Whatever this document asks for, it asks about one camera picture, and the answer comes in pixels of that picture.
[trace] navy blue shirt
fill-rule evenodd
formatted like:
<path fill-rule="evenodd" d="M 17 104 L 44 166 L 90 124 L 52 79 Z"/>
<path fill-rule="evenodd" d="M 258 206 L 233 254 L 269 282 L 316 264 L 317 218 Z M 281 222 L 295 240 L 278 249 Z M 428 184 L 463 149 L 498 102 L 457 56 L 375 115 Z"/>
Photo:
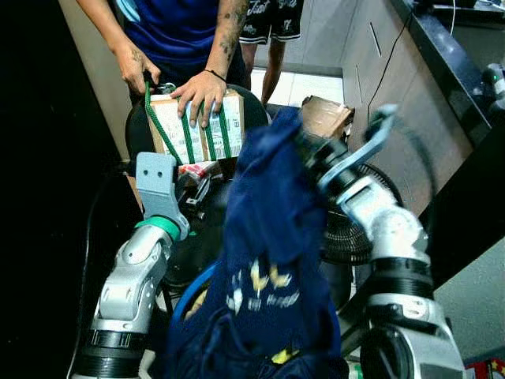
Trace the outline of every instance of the navy blue shirt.
<path fill-rule="evenodd" d="M 116 0 L 125 33 L 154 63 L 206 62 L 219 0 Z"/>

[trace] blue garment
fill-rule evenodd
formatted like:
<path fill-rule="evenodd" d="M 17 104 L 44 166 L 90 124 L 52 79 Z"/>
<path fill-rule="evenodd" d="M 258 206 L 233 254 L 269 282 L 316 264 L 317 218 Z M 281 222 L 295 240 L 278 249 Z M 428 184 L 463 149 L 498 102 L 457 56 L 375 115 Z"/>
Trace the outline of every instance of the blue garment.
<path fill-rule="evenodd" d="M 176 377 L 346 377 L 339 323 L 320 246 L 324 199 L 310 186 L 292 137 L 297 110 L 248 132 L 226 210 L 223 253 L 202 307 L 172 323 Z M 271 356 L 299 351 L 279 367 Z"/>
<path fill-rule="evenodd" d="M 206 62 L 219 0 L 116 0 L 125 33 L 153 62 Z"/>

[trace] hand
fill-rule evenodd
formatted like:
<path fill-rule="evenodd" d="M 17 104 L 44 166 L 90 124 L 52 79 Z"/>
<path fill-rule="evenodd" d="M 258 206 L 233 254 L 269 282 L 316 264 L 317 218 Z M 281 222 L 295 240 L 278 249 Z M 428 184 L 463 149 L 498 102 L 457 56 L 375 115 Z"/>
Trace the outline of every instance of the hand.
<path fill-rule="evenodd" d="M 214 112 L 217 114 L 221 110 L 223 96 L 226 92 L 226 83 L 207 71 L 202 71 L 195 75 L 183 86 L 173 91 L 170 96 L 173 98 L 181 97 L 178 105 L 178 115 L 182 117 L 186 104 L 192 100 L 191 115 L 189 124 L 196 125 L 196 117 L 202 101 L 205 101 L 204 116 L 202 118 L 202 128 L 207 127 L 208 119 L 211 113 L 212 103 L 215 102 Z"/>
<path fill-rule="evenodd" d="M 161 71 L 133 43 L 130 41 L 122 43 L 117 49 L 114 49 L 114 54 L 118 59 L 122 79 L 132 91 L 140 95 L 145 93 L 145 70 L 151 73 L 152 80 L 158 84 Z"/>

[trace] person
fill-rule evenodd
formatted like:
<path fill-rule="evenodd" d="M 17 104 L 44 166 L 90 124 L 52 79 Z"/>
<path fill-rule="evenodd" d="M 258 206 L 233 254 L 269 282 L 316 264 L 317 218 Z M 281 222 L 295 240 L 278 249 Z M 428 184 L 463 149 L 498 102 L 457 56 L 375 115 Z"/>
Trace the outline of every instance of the person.
<path fill-rule="evenodd" d="M 246 88 L 251 89 L 251 72 L 258 44 L 270 36 L 268 67 L 263 79 L 261 103 L 266 105 L 281 76 L 286 41 L 300 38 L 303 0 L 249 0 L 247 18 L 240 36 L 245 61 Z"/>
<path fill-rule="evenodd" d="M 247 0 L 116 0 L 124 30 L 107 0 L 77 0 L 116 56 L 132 103 L 145 93 L 144 71 L 155 84 L 170 82 L 181 97 L 178 115 L 192 100 L 189 124 L 204 102 L 202 127 L 211 106 L 218 113 L 226 82 L 244 85 L 245 67 L 237 48 Z"/>

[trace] green ring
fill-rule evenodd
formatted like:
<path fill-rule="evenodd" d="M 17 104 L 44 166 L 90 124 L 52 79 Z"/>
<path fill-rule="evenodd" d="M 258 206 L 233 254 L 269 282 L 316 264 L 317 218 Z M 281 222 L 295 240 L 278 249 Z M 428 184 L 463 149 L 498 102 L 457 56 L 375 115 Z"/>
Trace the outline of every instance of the green ring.
<path fill-rule="evenodd" d="M 173 221 L 170 221 L 169 219 L 166 219 L 165 217 L 149 217 L 147 220 L 140 221 L 137 225 L 135 225 L 135 228 L 137 229 L 138 227 L 144 227 L 146 225 L 152 225 L 153 227 L 159 227 L 163 229 L 166 233 L 168 233 L 170 238 L 172 238 L 172 241 L 177 241 L 181 235 L 181 231 L 179 230 L 177 224 L 175 224 Z"/>

